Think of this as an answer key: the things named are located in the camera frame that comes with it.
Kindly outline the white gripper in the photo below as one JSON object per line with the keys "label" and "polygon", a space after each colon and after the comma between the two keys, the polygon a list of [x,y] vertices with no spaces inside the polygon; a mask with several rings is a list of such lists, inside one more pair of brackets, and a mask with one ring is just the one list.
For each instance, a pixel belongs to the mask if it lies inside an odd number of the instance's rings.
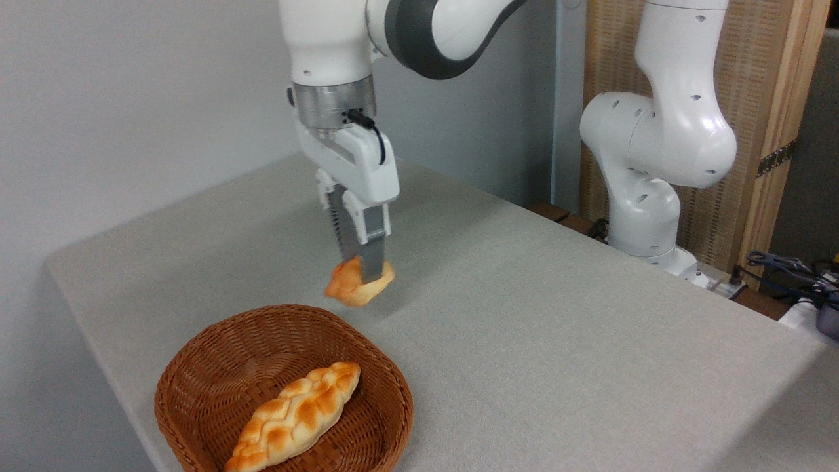
{"label": "white gripper", "polygon": [[399,196],[400,186],[389,139],[359,123],[376,114],[374,87],[293,85],[286,95],[303,152],[320,168],[315,173],[319,199],[342,259],[358,257],[362,283],[377,281],[383,275],[385,239],[392,233],[386,203]]}

